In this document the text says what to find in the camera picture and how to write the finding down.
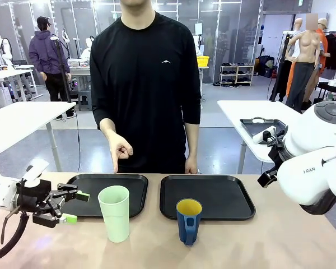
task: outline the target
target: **brown tabletop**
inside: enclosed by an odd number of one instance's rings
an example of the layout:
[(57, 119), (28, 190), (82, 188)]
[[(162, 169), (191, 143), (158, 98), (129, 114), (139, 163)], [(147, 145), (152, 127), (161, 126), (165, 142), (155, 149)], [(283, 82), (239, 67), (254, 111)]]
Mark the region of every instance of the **brown tabletop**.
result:
[[(46, 173), (53, 185), (75, 173)], [(2, 268), (21, 269), (336, 269), (336, 231), (324, 216), (312, 216), (289, 200), (274, 183), (263, 189), (257, 175), (237, 175), (256, 207), (248, 221), (202, 221), (198, 239), (186, 247), (178, 225), (159, 210), (160, 181), (149, 180), (143, 212), (130, 220), (130, 236), (108, 241), (102, 219), (79, 218), (74, 225), (50, 229), (30, 218), (19, 243), (0, 260)], [(4, 217), (0, 210), (0, 233)], [(18, 216), (10, 219), (6, 241)]]

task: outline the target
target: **mug handle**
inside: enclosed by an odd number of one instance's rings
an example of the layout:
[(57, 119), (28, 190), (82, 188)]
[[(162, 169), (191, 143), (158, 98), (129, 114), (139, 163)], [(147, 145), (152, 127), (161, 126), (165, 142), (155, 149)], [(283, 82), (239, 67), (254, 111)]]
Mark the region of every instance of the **mug handle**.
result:
[[(188, 219), (193, 219), (193, 226), (188, 226), (187, 220)], [(194, 234), (195, 234), (195, 222), (197, 220), (197, 217), (186, 217), (184, 216), (184, 226), (185, 226), (185, 231), (186, 231), (186, 240), (185, 244), (186, 245), (193, 245), (193, 239), (194, 239)]]

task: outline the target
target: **yellow bin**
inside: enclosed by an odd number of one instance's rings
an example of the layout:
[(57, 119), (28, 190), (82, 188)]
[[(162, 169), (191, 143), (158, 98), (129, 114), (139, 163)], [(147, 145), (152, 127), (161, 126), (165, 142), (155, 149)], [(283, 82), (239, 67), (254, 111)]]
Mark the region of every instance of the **yellow bin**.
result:
[(209, 56), (197, 56), (198, 67), (208, 67)]

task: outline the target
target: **orange clothing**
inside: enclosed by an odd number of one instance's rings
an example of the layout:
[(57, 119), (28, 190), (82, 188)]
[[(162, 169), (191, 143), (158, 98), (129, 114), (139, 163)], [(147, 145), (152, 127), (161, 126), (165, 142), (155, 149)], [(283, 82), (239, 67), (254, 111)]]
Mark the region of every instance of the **orange clothing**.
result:
[(287, 80), (287, 85), (286, 85), (286, 96), (289, 96), (289, 92), (291, 89), (291, 83), (292, 83), (292, 79), (293, 79), (293, 70), (295, 68), (295, 63), (291, 64), (291, 68), (290, 68), (290, 73), (289, 73), (289, 79)]
[[(316, 30), (316, 33), (318, 33), (320, 35), (320, 40), (322, 41), (323, 46), (324, 46), (324, 52), (327, 53), (328, 42), (327, 42), (327, 38), (326, 38), (324, 32), (320, 28), (318, 28)], [(322, 56), (322, 55), (320, 56), (320, 63), (323, 65), (321, 70), (320, 70), (320, 74), (322, 74), (324, 69), (325, 69), (325, 63), (326, 63), (326, 57), (325, 56)]]

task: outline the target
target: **hand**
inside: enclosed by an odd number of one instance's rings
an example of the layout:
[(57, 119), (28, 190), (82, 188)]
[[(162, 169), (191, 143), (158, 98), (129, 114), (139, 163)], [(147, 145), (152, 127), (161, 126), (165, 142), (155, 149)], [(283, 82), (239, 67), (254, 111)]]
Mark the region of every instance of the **hand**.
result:
[(197, 157), (188, 157), (185, 161), (185, 173), (196, 174), (198, 173)]
[(292, 63), (297, 62), (297, 58), (295, 58), (295, 57), (287, 57), (287, 60), (292, 62)]
[(110, 144), (114, 173), (117, 173), (118, 159), (128, 159), (133, 155), (133, 148), (126, 139), (114, 132), (109, 136), (108, 142)]
[(40, 72), (40, 74), (43, 77), (43, 80), (46, 81), (47, 80), (47, 75), (44, 72)]

